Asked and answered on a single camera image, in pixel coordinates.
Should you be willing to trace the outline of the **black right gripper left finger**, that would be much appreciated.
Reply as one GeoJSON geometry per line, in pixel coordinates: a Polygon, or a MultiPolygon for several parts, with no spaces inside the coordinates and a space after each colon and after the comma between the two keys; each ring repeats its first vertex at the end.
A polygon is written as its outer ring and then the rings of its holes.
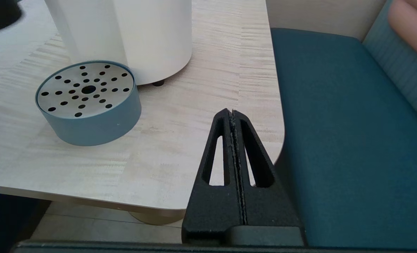
{"type": "Polygon", "coordinates": [[[241,173],[247,162],[244,148],[237,141],[234,120],[229,109],[219,111],[213,118],[182,224],[185,244],[223,244],[227,230],[246,222],[241,173]],[[224,183],[214,186],[210,178],[218,138],[222,139],[224,183]]]}

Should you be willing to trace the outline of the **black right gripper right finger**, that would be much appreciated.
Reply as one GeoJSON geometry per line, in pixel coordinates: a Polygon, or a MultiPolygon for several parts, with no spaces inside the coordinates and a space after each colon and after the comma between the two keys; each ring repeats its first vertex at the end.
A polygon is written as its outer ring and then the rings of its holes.
{"type": "Polygon", "coordinates": [[[234,110],[232,126],[242,223],[249,226],[302,227],[249,118],[234,110]]]}

